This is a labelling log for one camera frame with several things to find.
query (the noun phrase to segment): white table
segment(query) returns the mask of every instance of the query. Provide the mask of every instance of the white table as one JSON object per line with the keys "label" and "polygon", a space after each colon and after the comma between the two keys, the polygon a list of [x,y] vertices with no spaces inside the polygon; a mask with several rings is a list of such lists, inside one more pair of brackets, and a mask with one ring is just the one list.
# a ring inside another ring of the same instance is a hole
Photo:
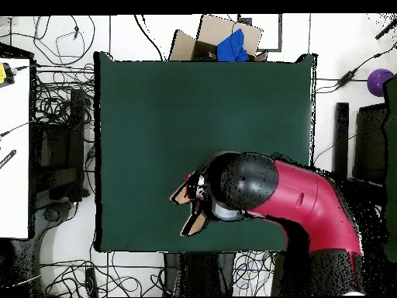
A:
{"label": "white table", "polygon": [[[29,65],[27,59],[0,58],[11,68]],[[29,69],[18,72],[15,83],[0,88],[0,133],[29,122]],[[28,238],[29,124],[0,141],[0,161],[14,157],[0,169],[0,237]]]}

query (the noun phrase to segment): black power adapter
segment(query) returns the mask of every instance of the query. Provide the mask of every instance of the black power adapter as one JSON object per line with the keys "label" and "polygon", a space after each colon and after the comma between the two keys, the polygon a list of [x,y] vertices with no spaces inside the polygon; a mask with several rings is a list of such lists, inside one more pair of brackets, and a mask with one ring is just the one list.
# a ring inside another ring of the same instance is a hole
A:
{"label": "black power adapter", "polygon": [[89,298],[99,298],[98,284],[95,278],[95,269],[89,267],[85,270],[85,287]]}

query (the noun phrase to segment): cardboard box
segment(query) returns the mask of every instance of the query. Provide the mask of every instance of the cardboard box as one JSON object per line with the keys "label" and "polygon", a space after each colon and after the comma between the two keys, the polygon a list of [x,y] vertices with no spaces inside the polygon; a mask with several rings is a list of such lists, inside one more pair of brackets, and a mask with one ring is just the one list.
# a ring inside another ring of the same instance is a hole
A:
{"label": "cardboard box", "polygon": [[228,36],[241,29],[244,34],[243,48],[247,51],[250,60],[255,60],[257,45],[262,36],[262,30],[228,19],[221,19],[211,15],[203,15],[197,32],[197,40],[183,33],[175,31],[171,45],[169,61],[192,61],[199,53],[206,51],[216,53],[216,46]]}

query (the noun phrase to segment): black stand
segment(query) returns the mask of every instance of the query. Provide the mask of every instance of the black stand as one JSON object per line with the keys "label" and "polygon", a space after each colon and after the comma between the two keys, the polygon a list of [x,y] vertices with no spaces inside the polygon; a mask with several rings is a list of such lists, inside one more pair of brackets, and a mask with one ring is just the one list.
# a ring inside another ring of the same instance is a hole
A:
{"label": "black stand", "polygon": [[234,253],[165,254],[165,287],[173,297],[232,296],[234,258]]}

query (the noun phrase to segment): floor tile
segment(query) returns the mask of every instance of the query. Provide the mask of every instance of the floor tile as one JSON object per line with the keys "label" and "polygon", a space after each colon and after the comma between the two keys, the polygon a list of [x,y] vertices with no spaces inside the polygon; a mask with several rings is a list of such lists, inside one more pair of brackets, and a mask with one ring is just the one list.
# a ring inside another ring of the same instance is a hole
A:
{"label": "floor tile", "polygon": [[[153,38],[162,57],[168,59],[176,29],[196,38],[201,15],[147,15],[137,16],[145,33]],[[111,55],[116,61],[159,61],[160,56],[144,36],[132,15],[112,16]]]}
{"label": "floor tile", "polygon": [[281,53],[270,52],[268,61],[295,62],[307,54],[309,44],[309,14],[282,14]]}
{"label": "floor tile", "polygon": [[[92,55],[94,51],[109,51],[109,17],[91,17],[95,24],[95,38],[93,41],[94,25],[89,17],[74,16],[74,18],[76,19],[79,32],[81,34],[79,34],[76,39],[74,39],[75,23],[70,16],[51,16],[47,33],[42,40],[36,40],[33,42],[32,38],[15,35],[12,38],[12,45],[33,52],[37,63],[42,65],[52,65],[50,61],[55,64],[68,64],[78,59],[78,57],[87,50],[87,53],[78,61],[78,63],[70,64],[70,66],[82,68],[87,63],[93,63]],[[12,31],[15,33],[26,34],[28,36],[34,36],[35,22],[37,24],[38,17],[36,16],[34,19],[35,20],[33,20],[32,16],[18,17],[18,24],[13,27]],[[47,16],[40,19],[38,23],[37,36],[42,36],[44,34],[47,21]],[[57,57],[58,54],[65,57],[60,59]]]}
{"label": "floor tile", "polygon": [[[376,40],[389,23],[380,14],[312,14],[310,52],[318,54],[317,77],[341,78],[363,61],[390,49],[397,41],[397,29]],[[397,72],[397,50],[375,58],[360,68],[356,79],[367,79],[377,68]]]}
{"label": "floor tile", "polygon": [[0,37],[1,43],[9,44],[10,42],[9,36],[6,36],[7,34],[9,34],[9,30],[10,30],[9,24],[10,24],[9,18],[0,17],[0,36],[4,36],[4,37]]}

